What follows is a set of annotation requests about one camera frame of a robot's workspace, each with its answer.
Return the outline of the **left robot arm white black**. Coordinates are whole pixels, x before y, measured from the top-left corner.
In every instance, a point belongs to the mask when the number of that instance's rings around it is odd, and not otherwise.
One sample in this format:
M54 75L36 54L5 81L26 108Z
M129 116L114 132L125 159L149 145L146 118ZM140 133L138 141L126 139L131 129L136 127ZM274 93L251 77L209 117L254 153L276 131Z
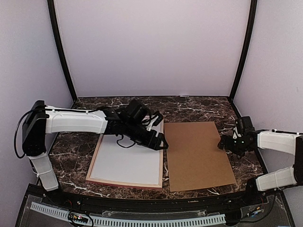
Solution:
M43 100L34 103L18 121L22 129L22 151L17 158L27 156L41 181L48 198L56 206L63 206L67 196L60 184L46 151L46 134L58 132L90 132L99 135L128 137L134 145L152 150L168 149L162 132L154 127L163 121L163 115L154 113L139 100L133 99L127 106L112 109L101 106L93 110L64 109L45 105Z

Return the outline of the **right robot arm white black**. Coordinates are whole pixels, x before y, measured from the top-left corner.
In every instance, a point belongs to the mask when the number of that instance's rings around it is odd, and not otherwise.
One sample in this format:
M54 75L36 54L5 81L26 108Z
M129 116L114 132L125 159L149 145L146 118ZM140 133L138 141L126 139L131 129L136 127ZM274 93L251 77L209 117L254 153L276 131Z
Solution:
M271 189L282 189L288 186L303 184L303 135L280 131L250 131L234 135L222 135L218 148L243 157L246 152L255 149L269 149L294 156L294 164L274 172L261 175L249 183L249 189L242 194L242 202L252 205L260 197L260 192Z

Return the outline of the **brown cardboard backing board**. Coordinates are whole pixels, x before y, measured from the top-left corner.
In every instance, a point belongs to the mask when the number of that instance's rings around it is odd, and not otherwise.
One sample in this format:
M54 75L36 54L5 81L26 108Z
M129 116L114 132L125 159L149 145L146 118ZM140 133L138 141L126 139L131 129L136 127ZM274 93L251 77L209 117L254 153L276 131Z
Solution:
M164 124L171 192L235 184L235 176L214 122Z

